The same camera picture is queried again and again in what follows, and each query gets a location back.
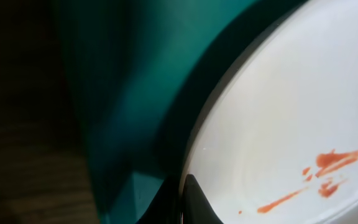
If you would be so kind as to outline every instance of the plate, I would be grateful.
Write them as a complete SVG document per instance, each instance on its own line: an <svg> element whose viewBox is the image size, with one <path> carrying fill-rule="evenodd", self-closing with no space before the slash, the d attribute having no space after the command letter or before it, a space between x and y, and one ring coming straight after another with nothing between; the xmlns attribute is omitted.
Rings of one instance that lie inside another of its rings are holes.
<svg viewBox="0 0 358 224"><path fill-rule="evenodd" d="M358 222L358 0L307 2L238 63L183 176L223 223Z"/></svg>

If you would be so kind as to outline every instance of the red sauce stain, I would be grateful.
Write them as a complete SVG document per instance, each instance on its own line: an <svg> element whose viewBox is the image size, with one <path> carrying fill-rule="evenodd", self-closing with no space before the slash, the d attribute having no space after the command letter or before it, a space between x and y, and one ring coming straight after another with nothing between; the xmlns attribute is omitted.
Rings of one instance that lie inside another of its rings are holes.
<svg viewBox="0 0 358 224"><path fill-rule="evenodd" d="M358 150L348 153L335 153L335 149L333 149L328 154L320 154L316 158L316 165L321 169L316 173L316 177L321 177L334 172L357 160Z"/></svg>
<svg viewBox="0 0 358 224"><path fill-rule="evenodd" d="M313 177L313 174L310 174L310 175L305 179L305 182L310 181L312 177Z"/></svg>
<svg viewBox="0 0 358 224"><path fill-rule="evenodd" d="M308 174L310 168L311 168L311 167L304 168L303 171L302 171L302 175Z"/></svg>
<svg viewBox="0 0 358 224"><path fill-rule="evenodd" d="M278 199L277 201L275 202L272 202L266 206L263 206L263 207L260 207L258 208L258 213L267 213L269 212L271 209L275 208L277 205L280 205L281 203L291 199L292 197L298 195L299 193L301 193L302 191L306 190L307 188L304 188L304 189L301 189L301 190L297 190L296 192L292 192L290 193L289 195L281 198L281 199Z"/></svg>
<svg viewBox="0 0 358 224"><path fill-rule="evenodd" d="M321 184L321 188L318 190L318 193L325 198L330 197L333 193L335 193L335 191L338 189L338 187L343 184L346 180L343 180L335 185L332 185L331 187L329 187L332 184L332 181L330 180L329 182L326 182L324 184Z"/></svg>

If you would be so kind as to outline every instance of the food residue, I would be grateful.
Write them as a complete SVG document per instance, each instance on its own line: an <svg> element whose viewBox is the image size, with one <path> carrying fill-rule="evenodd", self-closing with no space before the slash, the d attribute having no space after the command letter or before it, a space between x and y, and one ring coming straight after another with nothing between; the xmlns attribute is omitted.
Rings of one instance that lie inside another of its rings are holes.
<svg viewBox="0 0 358 224"><path fill-rule="evenodd" d="M310 175L305 179L305 182L310 181L312 177L313 177L313 174L310 174Z"/></svg>
<svg viewBox="0 0 358 224"><path fill-rule="evenodd" d="M330 180L329 182L326 182L324 184L321 184L321 188L318 190L318 193L325 198L328 198L329 196L331 196L333 193L335 193L335 191L338 189L338 187L343 184L346 180L343 180L333 186L331 186L330 188L328 188L331 184L332 181Z"/></svg>
<svg viewBox="0 0 358 224"><path fill-rule="evenodd" d="M334 172L357 160L358 150L348 153L335 153L335 149L333 149L328 154L320 154L316 158L316 165L321 169L316 173L316 177L321 177L330 172Z"/></svg>
<svg viewBox="0 0 358 224"><path fill-rule="evenodd" d="M281 203L291 199L292 197L298 195L299 193L301 193L302 191L306 190L307 188L301 189L301 190L297 190L296 192L290 193L289 195L278 199L275 202L272 202L266 206L260 207L258 208L258 213L267 213L268 211L270 211L271 209L275 208L277 205L280 205Z"/></svg>
<svg viewBox="0 0 358 224"><path fill-rule="evenodd" d="M311 168L311 167L304 168L303 171L302 171L302 175L308 174L310 168Z"/></svg>

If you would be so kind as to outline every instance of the wood grain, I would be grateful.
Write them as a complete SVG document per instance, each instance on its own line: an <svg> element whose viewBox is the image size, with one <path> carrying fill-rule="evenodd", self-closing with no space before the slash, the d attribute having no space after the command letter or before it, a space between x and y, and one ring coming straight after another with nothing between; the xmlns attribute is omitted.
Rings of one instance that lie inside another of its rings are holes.
<svg viewBox="0 0 358 224"><path fill-rule="evenodd" d="M98 223L48 3L0 0L0 223Z"/></svg>

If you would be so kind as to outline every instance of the teal surface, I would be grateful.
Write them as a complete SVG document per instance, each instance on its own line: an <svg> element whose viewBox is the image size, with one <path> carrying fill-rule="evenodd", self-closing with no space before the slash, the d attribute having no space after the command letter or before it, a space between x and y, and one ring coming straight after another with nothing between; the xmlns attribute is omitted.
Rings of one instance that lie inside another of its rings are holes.
<svg viewBox="0 0 358 224"><path fill-rule="evenodd" d="M297 0L55 1L101 223L135 223L180 175L200 109Z"/></svg>

